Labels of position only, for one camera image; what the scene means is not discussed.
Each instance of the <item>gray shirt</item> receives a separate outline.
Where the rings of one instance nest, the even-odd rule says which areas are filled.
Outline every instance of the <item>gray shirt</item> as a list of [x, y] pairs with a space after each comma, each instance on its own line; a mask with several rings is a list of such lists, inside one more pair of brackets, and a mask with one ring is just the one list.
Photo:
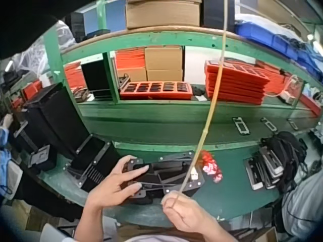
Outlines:
[[[306, 238], [317, 223], [301, 219], [319, 222], [323, 218], [323, 169], [286, 194], [282, 206], [285, 230], [298, 238]], [[291, 216], [287, 210], [301, 219]]]

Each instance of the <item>hand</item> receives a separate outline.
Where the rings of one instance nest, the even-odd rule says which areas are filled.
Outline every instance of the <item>hand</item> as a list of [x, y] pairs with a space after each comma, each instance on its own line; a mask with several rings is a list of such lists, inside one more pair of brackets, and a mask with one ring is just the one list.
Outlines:
[[5, 129], [9, 129], [10, 125], [12, 124], [14, 118], [12, 116], [12, 114], [6, 114], [5, 118], [4, 118], [4, 124], [3, 127]]
[[118, 161], [111, 173], [89, 193], [86, 200], [88, 205], [98, 209], [119, 205], [140, 190], [142, 187], [141, 183], [131, 184], [123, 190], [120, 187], [125, 181], [133, 180], [148, 171], [149, 166], [147, 165], [140, 169], [122, 173], [125, 164], [132, 158], [135, 157], [127, 155]]
[[207, 234], [208, 230], [219, 227], [215, 218], [184, 194], [179, 194], [174, 204], [178, 194], [177, 191], [171, 191], [161, 201], [164, 213], [178, 230]]

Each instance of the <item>finger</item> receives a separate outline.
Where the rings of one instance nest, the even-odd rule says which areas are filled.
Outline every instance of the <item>finger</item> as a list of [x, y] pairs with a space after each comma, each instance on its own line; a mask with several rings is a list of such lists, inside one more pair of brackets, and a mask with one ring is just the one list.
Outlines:
[[120, 196], [120, 203], [126, 200], [128, 197], [135, 195], [141, 188], [141, 183], [134, 183], [117, 192], [118, 196]]
[[186, 230], [188, 227], [184, 220], [183, 217], [174, 209], [172, 208], [164, 208], [163, 212], [165, 213], [166, 217], [172, 222], [172, 224], [179, 230]]
[[149, 169], [149, 165], [146, 165], [140, 169], [136, 169], [136, 170], [132, 170], [132, 171], [120, 174], [120, 178], [123, 182], [128, 181], [128, 180], [133, 180], [134, 178], [147, 172], [148, 169]]
[[182, 217], [185, 217], [185, 214], [187, 213], [187, 206], [188, 204], [182, 201], [177, 200], [175, 202], [174, 198], [169, 198], [165, 201], [165, 204], [163, 205], [163, 208], [172, 208], [177, 213], [179, 213]]
[[189, 197], [178, 191], [171, 191], [163, 197], [163, 199], [161, 200], [161, 204], [164, 205], [165, 201], [169, 198], [177, 199], [177, 197], [180, 201], [186, 201], [187, 199], [191, 200]]
[[135, 159], [135, 156], [132, 155], [127, 155], [122, 157], [118, 163], [116, 164], [116, 166], [112, 169], [110, 174], [120, 174], [122, 173], [123, 167], [125, 166], [125, 164], [127, 164], [131, 159]]

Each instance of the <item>blue crate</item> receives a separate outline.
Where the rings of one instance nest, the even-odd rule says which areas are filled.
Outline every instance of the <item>blue crate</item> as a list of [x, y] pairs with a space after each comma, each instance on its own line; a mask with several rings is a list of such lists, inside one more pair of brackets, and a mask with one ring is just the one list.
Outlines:
[[297, 60], [297, 63], [299, 63], [301, 66], [305, 67], [307, 69], [307, 71], [317, 80], [320, 80], [321, 78], [321, 71], [314, 67], [313, 65], [302, 61], [301, 59]]
[[298, 52], [290, 45], [288, 41], [279, 35], [275, 35], [270, 31], [253, 23], [243, 23], [236, 25], [236, 33], [247, 39], [264, 44], [290, 59], [297, 60]]

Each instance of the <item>person's right hand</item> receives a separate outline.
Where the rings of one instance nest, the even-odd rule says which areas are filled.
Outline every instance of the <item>person's right hand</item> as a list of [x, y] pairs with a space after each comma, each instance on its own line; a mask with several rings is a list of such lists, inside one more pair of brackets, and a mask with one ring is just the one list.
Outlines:
[[161, 201], [164, 213], [178, 230], [206, 234], [208, 230], [219, 226], [215, 218], [184, 194], [179, 194], [174, 204], [178, 194], [177, 191], [171, 191]]
[[14, 120], [14, 118], [13, 118], [12, 114], [6, 114], [6, 116], [4, 117], [3, 127], [5, 129], [9, 129], [9, 127], [12, 124], [13, 120]]

